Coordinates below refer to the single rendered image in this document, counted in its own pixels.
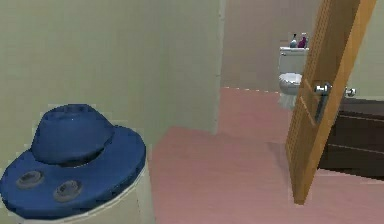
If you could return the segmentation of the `wooden room door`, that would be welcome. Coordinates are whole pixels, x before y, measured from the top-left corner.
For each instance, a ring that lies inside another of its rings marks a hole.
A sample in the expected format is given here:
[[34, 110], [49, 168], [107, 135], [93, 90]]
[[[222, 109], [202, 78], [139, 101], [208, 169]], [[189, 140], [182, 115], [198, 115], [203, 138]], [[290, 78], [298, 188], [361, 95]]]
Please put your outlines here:
[[307, 199], [377, 0], [322, 0], [285, 143], [293, 200]]

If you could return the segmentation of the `white bin with blue lid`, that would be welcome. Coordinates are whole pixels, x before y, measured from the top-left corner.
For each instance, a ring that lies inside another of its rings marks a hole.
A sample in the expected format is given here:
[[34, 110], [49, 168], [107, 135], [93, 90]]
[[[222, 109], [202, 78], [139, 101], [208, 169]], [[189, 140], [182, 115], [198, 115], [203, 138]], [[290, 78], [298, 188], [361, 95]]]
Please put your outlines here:
[[155, 224], [142, 137], [87, 104], [42, 116], [0, 197], [17, 224]]

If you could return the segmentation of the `dark brown chest of drawers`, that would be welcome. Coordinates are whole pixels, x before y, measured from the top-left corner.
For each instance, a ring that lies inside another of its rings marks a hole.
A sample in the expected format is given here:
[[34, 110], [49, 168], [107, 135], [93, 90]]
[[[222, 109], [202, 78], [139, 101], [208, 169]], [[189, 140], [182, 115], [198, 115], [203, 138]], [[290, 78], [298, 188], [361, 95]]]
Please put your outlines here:
[[341, 101], [318, 168], [384, 181], [384, 101]]

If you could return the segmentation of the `white toilet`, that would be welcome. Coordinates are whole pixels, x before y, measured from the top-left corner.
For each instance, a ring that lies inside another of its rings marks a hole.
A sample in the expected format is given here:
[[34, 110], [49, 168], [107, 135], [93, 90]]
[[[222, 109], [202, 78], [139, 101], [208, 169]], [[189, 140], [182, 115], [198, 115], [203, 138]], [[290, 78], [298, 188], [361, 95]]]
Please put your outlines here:
[[278, 81], [282, 108], [293, 110], [304, 71], [308, 48], [281, 47]]

